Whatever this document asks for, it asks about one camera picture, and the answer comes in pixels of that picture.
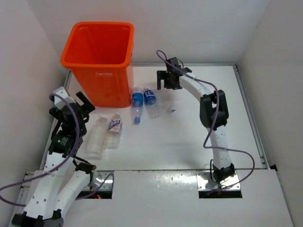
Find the bottle with orange white label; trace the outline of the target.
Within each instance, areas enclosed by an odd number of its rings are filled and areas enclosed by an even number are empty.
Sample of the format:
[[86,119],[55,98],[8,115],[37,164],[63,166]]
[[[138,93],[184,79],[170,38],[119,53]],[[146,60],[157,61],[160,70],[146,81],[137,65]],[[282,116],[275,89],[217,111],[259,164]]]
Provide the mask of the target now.
[[116,149],[119,147],[122,133],[122,118],[120,113],[116,113],[109,122],[109,128],[106,138],[106,148]]

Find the blue label bottle blue cap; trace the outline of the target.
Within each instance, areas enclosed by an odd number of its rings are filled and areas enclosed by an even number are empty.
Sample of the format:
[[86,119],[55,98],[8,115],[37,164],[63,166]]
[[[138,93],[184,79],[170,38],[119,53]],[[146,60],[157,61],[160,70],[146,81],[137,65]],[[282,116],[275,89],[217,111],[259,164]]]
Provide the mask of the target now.
[[143,89],[141,87],[133,88],[131,107],[134,124],[139,124],[143,113]]

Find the clear bottle blue cap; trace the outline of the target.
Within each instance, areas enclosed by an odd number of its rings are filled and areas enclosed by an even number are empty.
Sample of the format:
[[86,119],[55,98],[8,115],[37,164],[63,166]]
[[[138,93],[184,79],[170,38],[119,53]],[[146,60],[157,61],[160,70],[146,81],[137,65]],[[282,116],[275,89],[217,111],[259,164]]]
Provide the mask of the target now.
[[170,91],[164,90],[161,95],[162,106],[167,111],[167,113],[172,114],[175,112],[176,108],[174,105],[174,98]]

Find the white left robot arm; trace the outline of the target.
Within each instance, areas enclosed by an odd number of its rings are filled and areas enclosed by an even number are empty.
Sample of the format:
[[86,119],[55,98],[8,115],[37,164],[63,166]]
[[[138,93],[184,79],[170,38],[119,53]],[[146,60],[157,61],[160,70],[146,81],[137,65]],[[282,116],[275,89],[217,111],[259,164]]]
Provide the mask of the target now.
[[90,182],[96,167],[88,162],[76,165],[69,182],[61,184],[86,135],[86,123],[94,105],[82,92],[76,96],[83,102],[80,105],[63,88],[54,91],[50,99],[54,107],[49,113],[58,123],[51,135],[51,144],[46,156],[42,178],[21,214],[15,214],[12,225],[15,227],[61,227],[71,204],[81,190]]

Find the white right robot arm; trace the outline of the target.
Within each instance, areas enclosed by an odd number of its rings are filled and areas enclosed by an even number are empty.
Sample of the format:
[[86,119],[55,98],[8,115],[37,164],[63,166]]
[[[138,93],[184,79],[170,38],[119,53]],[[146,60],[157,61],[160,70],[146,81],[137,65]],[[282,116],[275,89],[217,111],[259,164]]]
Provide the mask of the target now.
[[235,167],[230,158],[226,138],[226,124],[229,118],[225,93],[194,77],[192,70],[180,66],[178,58],[164,60],[165,71],[157,72],[157,89],[164,81],[166,89],[186,89],[200,104],[199,118],[207,129],[205,140],[211,141],[209,148],[213,151],[210,179],[217,185],[235,174]]

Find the orange plastic bin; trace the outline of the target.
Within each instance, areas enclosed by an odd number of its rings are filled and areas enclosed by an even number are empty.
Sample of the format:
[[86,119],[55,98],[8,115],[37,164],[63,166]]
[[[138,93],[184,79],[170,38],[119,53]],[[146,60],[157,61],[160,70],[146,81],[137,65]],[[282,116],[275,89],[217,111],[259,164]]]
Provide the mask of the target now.
[[131,23],[79,22],[70,32],[61,64],[72,71],[94,106],[129,107],[133,45]]

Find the clear unlabelled plastic bottle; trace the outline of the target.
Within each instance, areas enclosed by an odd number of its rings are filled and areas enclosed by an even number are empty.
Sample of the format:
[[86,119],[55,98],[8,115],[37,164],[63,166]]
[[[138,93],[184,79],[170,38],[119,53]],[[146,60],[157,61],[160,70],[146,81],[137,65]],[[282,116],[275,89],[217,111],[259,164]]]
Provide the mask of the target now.
[[86,148],[88,159],[101,159],[108,131],[108,119],[102,115],[94,123]]

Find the white front cover panel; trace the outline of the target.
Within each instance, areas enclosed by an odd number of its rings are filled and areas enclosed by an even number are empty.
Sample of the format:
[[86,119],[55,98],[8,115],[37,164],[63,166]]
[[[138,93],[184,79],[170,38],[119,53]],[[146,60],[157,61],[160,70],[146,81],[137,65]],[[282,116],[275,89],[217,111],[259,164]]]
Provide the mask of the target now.
[[195,171],[116,171],[111,199],[72,204],[66,227],[290,227],[273,170],[240,170],[241,198],[202,199]]

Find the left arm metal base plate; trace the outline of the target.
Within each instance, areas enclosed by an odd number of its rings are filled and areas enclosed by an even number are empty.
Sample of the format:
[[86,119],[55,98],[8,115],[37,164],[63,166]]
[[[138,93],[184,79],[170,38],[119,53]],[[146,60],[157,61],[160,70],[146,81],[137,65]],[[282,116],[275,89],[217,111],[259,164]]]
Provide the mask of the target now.
[[96,171],[89,187],[92,192],[112,192],[113,186],[114,172]]

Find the aluminium table edge rail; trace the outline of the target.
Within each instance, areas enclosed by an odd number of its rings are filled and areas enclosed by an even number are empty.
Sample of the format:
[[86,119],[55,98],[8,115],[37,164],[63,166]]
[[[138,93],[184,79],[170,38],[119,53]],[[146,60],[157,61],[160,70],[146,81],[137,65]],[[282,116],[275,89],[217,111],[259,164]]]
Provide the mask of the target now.
[[259,130],[257,128],[257,124],[256,124],[256,121],[255,121],[255,118],[254,118],[254,115],[253,115],[253,111],[252,111],[252,108],[251,108],[251,105],[250,105],[250,102],[249,102],[249,97],[248,97],[243,79],[240,75],[239,68],[236,64],[234,64],[232,67],[233,67],[235,77],[236,77],[237,82],[238,82],[238,86],[239,86],[240,93],[241,93],[241,96],[242,96],[242,99],[243,99],[243,102],[244,102],[246,113],[248,115],[250,127],[252,129],[252,133],[253,133],[254,140],[255,140],[255,143],[256,143],[256,146],[257,146],[257,149],[258,149],[258,153],[259,153],[259,157],[260,157],[262,166],[266,169],[270,169],[268,158],[267,158],[267,155],[266,155],[266,151],[265,151],[265,148],[264,148]]

